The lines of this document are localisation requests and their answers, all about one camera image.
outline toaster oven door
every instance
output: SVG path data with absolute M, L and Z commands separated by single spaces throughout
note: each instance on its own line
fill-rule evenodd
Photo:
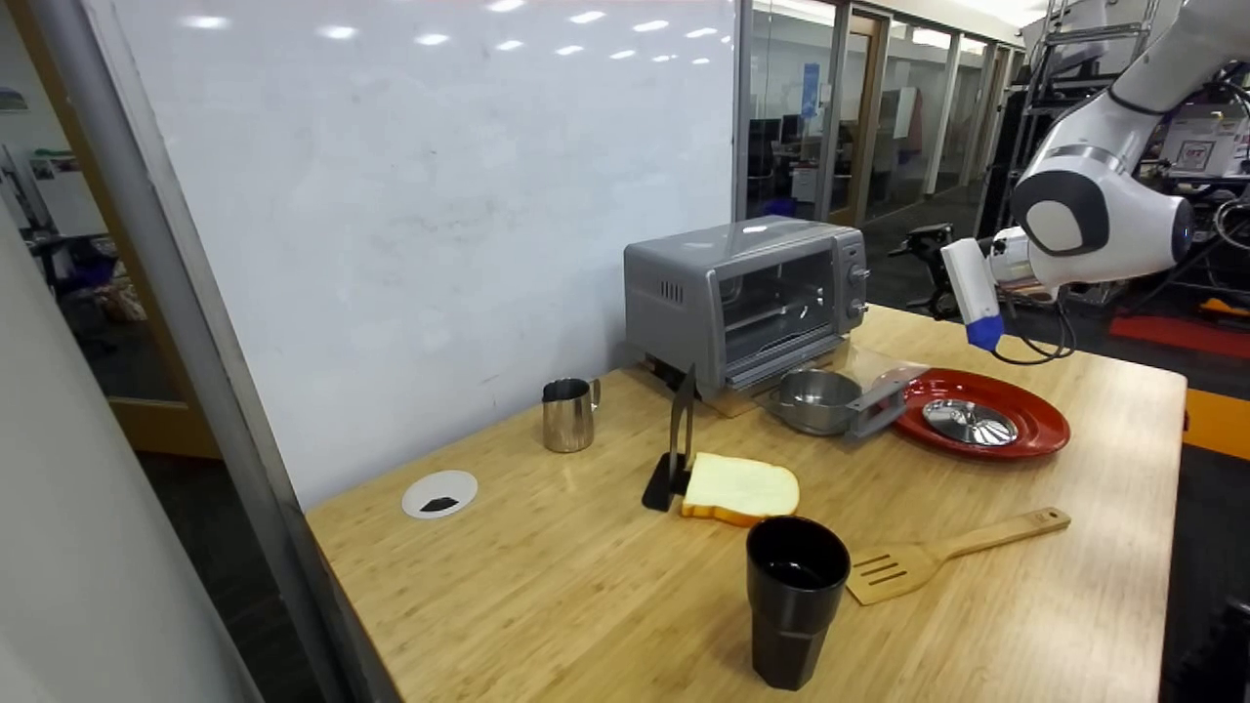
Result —
M 787 364 L 832 342 L 836 320 L 832 255 L 803 255 L 718 282 L 722 359 L 731 375 Z

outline toaster oven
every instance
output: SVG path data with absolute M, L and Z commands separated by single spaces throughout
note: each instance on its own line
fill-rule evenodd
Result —
M 704 397 L 832 350 L 864 320 L 864 235 L 746 217 L 623 247 L 623 349 Z

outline black tumbler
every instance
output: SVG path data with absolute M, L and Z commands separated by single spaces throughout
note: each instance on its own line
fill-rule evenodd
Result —
M 746 534 L 750 660 L 768 686 L 803 686 L 853 575 L 847 548 L 811 521 L 763 521 Z

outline red plate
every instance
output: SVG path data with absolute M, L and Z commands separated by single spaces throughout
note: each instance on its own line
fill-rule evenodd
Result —
M 927 420 L 920 406 L 929 397 L 970 397 L 976 406 L 987 406 L 1011 416 L 1018 437 L 1011 445 L 951 441 Z M 987 459 L 1050 455 L 1070 437 L 1066 416 L 1050 402 L 1035 397 L 1031 390 L 987 380 L 987 375 L 948 371 L 948 368 L 929 368 L 909 383 L 906 414 L 895 424 L 927 445 L 941 445 L 948 453 L 987 455 Z

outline whiteboard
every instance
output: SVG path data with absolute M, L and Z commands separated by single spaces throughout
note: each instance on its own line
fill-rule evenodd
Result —
M 731 217 L 735 0 L 86 9 L 302 505 L 605 371 L 619 247 Z

